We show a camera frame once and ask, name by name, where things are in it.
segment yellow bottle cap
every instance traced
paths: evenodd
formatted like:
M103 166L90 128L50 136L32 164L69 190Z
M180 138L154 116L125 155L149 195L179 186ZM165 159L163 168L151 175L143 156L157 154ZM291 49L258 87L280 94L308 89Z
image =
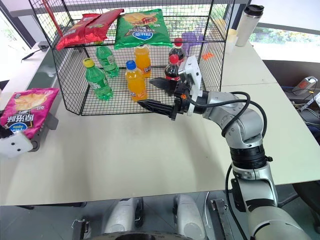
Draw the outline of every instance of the yellow bottle cap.
M86 68L91 68L91 67L93 67L95 65L94 61L92 61L91 58L83 59L82 63Z

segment orange soda bottle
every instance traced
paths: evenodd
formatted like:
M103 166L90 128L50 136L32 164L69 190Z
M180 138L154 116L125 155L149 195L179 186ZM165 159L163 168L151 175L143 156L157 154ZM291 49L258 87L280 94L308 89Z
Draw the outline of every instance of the orange soda bottle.
M147 99L147 90L145 78L142 71L137 68L135 61L126 62L125 79L128 83L128 89L132 100L137 102L139 100Z
M146 45L140 45L134 48L136 66L142 71L145 78L150 78L151 61L149 58L149 48Z

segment red chip bag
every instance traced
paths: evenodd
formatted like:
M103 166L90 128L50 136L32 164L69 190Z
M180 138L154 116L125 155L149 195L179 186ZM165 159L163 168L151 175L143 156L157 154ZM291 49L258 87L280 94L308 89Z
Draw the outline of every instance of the red chip bag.
M45 122L58 88L32 88L15 92L0 118L12 132L23 131L32 139Z
M61 37L56 45L57 50L65 47L103 41L110 25L117 19L123 8L111 10L103 14L86 13L82 19Z

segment white tumbler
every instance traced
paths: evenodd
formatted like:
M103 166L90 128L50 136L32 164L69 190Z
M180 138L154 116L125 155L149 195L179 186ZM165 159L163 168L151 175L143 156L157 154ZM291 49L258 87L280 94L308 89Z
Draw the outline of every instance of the white tumbler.
M236 29L238 40L236 46L243 47L249 40L250 35L256 28L262 14L264 6L248 5L242 12L238 28Z

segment purple object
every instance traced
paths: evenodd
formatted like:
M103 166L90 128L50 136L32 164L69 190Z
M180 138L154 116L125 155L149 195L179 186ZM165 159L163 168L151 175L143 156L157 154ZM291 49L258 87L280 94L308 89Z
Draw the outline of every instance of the purple object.
M199 42L199 41L204 40L204 35L199 34L197 37L196 32L188 31L188 32L182 33L182 39L184 42L186 42L182 45L182 48L185 51L186 57L189 57L190 48L192 46L201 45L202 42Z

